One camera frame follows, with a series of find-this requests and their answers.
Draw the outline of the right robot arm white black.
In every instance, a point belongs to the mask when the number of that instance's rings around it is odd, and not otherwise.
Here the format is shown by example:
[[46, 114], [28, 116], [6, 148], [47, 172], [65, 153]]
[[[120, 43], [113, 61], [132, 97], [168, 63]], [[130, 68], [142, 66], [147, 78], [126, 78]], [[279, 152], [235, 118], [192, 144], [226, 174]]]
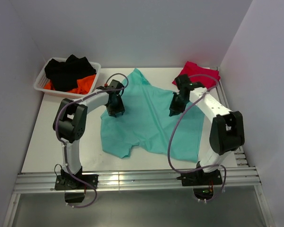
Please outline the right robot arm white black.
[[178, 91], [173, 94], [169, 115], [179, 115], [181, 119], [193, 106], [197, 106], [211, 123], [210, 148], [195, 169], [180, 171], [181, 174], [195, 173], [196, 181], [206, 184], [213, 171], [222, 168], [223, 160], [231, 151], [245, 143], [243, 116], [239, 111], [231, 111], [214, 98], [201, 82], [192, 82], [187, 74], [175, 78]]

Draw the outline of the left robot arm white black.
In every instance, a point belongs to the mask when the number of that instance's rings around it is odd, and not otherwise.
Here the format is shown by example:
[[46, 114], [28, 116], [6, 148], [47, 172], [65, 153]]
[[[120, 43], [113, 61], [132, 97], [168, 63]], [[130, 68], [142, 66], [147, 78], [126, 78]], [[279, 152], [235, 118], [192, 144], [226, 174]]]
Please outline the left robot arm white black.
[[86, 128], [87, 115], [105, 106], [111, 117], [125, 113], [121, 96], [126, 88], [121, 82], [112, 80], [109, 85], [98, 87], [93, 93], [78, 99], [63, 99], [53, 123], [57, 139], [62, 144], [62, 169], [68, 173], [66, 184], [72, 189], [81, 187], [83, 177], [80, 162], [80, 139]]

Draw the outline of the teal t-shirt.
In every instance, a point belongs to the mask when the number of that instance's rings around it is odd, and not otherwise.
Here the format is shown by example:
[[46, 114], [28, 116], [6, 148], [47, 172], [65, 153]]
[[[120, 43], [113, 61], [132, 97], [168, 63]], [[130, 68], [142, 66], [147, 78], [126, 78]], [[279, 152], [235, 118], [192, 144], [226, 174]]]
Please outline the teal t-shirt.
[[134, 69], [124, 80], [128, 83], [122, 101], [125, 113], [111, 117], [101, 115], [102, 150], [118, 158], [129, 157], [133, 147], [150, 153], [167, 154], [176, 160], [197, 162], [205, 115], [193, 106], [181, 120], [169, 116], [173, 92], [154, 87]]

